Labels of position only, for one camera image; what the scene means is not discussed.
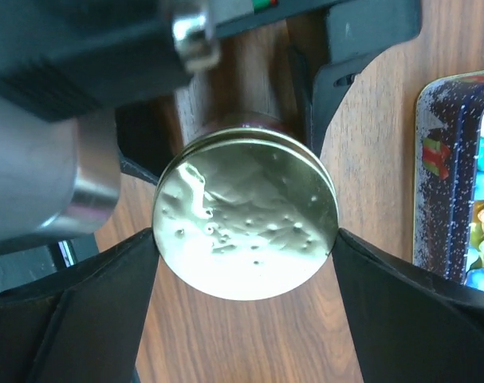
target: jar lid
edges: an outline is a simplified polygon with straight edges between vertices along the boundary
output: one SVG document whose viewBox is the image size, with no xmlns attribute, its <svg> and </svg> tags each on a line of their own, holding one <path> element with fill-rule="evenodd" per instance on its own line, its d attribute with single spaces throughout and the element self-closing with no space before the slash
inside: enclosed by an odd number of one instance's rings
<svg viewBox="0 0 484 383">
<path fill-rule="evenodd" d="M 230 128 L 189 144 L 156 187 L 153 232 L 184 282 L 219 298 L 270 298 L 325 263 L 338 207 L 329 174 L 294 139 Z"/>
</svg>

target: round metallic lid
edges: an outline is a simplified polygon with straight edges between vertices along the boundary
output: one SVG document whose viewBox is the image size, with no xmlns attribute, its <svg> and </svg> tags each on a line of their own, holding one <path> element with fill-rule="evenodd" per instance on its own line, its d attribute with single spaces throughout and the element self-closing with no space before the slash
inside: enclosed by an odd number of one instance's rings
<svg viewBox="0 0 484 383">
<path fill-rule="evenodd" d="M 332 181 L 302 144 L 231 128 L 188 145 L 156 188 L 153 232 L 166 264 L 206 294 L 270 298 L 325 263 L 338 228 Z"/>
</svg>

